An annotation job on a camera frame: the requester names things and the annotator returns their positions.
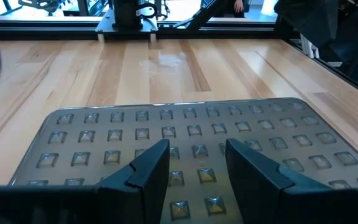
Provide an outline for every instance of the wooden floor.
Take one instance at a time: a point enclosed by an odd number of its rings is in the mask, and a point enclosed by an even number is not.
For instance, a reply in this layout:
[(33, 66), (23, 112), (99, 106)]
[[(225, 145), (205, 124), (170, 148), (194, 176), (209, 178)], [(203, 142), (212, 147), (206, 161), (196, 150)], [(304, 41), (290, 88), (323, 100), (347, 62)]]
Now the wooden floor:
[(0, 184), (53, 110), (292, 96), (358, 150), (358, 91), (281, 40), (0, 42)]

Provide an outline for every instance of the textured metal plate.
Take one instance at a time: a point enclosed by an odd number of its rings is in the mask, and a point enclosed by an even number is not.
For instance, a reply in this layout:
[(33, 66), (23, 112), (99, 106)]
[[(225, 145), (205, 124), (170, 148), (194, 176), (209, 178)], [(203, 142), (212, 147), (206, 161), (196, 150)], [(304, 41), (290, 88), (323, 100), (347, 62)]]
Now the textured metal plate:
[(95, 184), (161, 138), (171, 145), (162, 223), (242, 222), (227, 176), (227, 138), (332, 188), (358, 187), (358, 153), (295, 98), (57, 110), (11, 184)]

